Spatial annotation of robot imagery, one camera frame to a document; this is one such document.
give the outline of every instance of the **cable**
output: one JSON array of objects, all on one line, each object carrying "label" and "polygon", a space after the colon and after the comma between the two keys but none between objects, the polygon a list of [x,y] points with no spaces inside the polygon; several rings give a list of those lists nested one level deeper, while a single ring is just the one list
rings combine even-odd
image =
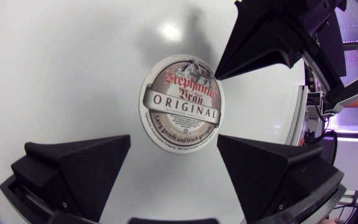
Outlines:
[{"label": "cable", "polygon": [[340,220],[341,219],[341,216],[342,216],[342,213],[343,213],[343,210],[345,209],[345,207],[342,207],[342,211],[341,211],[341,214],[339,215],[338,219]]},{"label": "cable", "polygon": [[349,204],[349,205],[343,205],[343,206],[336,207],[336,208],[334,208],[334,210],[335,210],[335,209],[338,209],[338,208],[344,208],[344,207],[355,207],[355,208],[358,208],[358,206],[352,206],[351,204]]},{"label": "cable", "polygon": [[346,224],[347,221],[349,221],[349,220],[351,219],[351,216],[353,216],[354,209],[355,209],[355,207],[353,207],[351,214],[349,215],[349,217],[347,218],[347,220],[344,222],[344,224]]},{"label": "cable", "polygon": [[328,122],[328,124],[327,124],[327,126],[326,126],[326,129],[324,130],[324,133],[327,131],[327,128],[328,128],[328,126],[329,126],[329,117],[327,118],[327,122]]}]

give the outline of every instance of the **stephans bräu logo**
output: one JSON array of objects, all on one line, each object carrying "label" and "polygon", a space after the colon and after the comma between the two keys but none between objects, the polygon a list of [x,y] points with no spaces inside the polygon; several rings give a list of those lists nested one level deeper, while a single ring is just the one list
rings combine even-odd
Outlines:
[{"label": "stephans br\u00e4u logo", "polygon": [[158,63],[140,94],[140,115],[163,149],[189,153],[205,146],[223,118],[223,92],[202,60],[177,55]]}]

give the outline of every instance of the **white surface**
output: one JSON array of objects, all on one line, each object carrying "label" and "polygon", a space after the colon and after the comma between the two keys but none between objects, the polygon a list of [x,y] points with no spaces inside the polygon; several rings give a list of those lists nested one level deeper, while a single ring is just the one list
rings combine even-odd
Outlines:
[{"label": "white surface", "polygon": [[[130,217],[221,223],[244,218],[216,147],[173,154],[142,127],[142,82],[175,54],[218,66],[236,20],[232,1],[0,1],[0,184],[27,141],[58,143],[130,134],[132,147],[102,223]],[[222,82],[219,132],[284,143],[303,64]],[[0,222],[22,223],[0,191]]]}]

